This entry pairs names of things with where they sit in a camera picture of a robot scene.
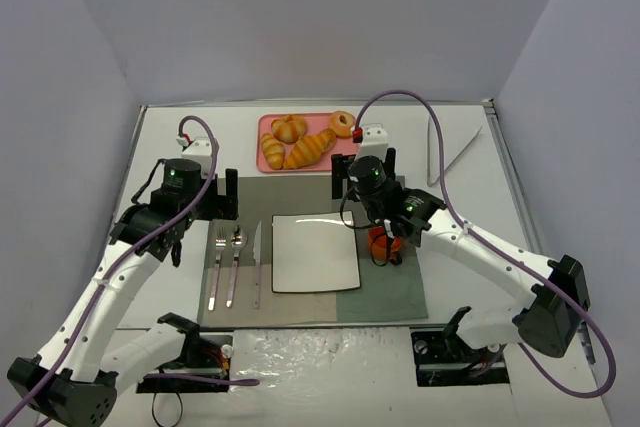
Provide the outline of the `large striped croissant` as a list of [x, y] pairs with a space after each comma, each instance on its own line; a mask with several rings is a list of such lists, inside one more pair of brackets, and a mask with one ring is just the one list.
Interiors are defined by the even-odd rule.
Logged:
[[337, 136], [330, 129], [318, 134], [303, 135], [295, 143], [289, 155], [284, 159], [284, 170], [297, 170], [317, 164], [322, 156], [336, 143]]

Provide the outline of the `metal serving tongs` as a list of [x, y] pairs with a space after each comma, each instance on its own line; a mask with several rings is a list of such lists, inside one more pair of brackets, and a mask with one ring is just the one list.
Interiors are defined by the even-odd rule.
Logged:
[[433, 119], [427, 126], [426, 174], [427, 186], [435, 187], [442, 172], [455, 164], [462, 154], [472, 145], [482, 132], [481, 125], [458, 126], [454, 121], [439, 121], [442, 142], [439, 142], [437, 128]]

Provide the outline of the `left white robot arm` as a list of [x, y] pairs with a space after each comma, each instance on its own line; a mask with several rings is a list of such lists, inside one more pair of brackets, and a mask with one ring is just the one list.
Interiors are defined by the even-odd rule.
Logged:
[[21, 397], [16, 412], [29, 407], [65, 426], [100, 426], [120, 392], [165, 363], [190, 359], [201, 345], [199, 325], [169, 313], [140, 343], [106, 351], [146, 281], [164, 260], [179, 263], [188, 229], [197, 221], [238, 217], [236, 170], [226, 170], [220, 193], [213, 166], [184, 158], [159, 163], [160, 187], [149, 202], [134, 200], [125, 210], [66, 320], [35, 356], [10, 366], [7, 379]]

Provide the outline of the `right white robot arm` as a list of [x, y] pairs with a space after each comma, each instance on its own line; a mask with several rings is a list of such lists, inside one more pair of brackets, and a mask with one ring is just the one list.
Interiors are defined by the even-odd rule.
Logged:
[[566, 353], [590, 299], [583, 267], [563, 256], [538, 255], [458, 217], [447, 204], [396, 180], [395, 152], [331, 157], [332, 197], [362, 204], [368, 228], [448, 257], [501, 288], [512, 305], [494, 310], [459, 308], [443, 330], [473, 350], [523, 343], [552, 358]]

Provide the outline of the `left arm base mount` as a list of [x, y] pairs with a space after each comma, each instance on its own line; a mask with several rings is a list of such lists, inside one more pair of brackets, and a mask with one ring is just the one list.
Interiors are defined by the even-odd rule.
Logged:
[[[202, 335], [201, 345], [186, 360], [165, 363], [156, 373], [184, 374], [197, 377], [230, 379], [231, 361], [223, 355], [233, 346], [233, 336], [216, 333]], [[227, 385], [194, 382], [185, 379], [145, 379], [135, 386], [136, 394], [227, 393]]]

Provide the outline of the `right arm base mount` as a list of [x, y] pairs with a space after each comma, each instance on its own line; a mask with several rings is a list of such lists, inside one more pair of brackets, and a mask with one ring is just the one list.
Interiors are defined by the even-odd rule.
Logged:
[[510, 383], [504, 356], [501, 355], [481, 375], [493, 358], [487, 348], [474, 350], [457, 336], [445, 338], [437, 329], [411, 330], [411, 346], [418, 387], [483, 386]]

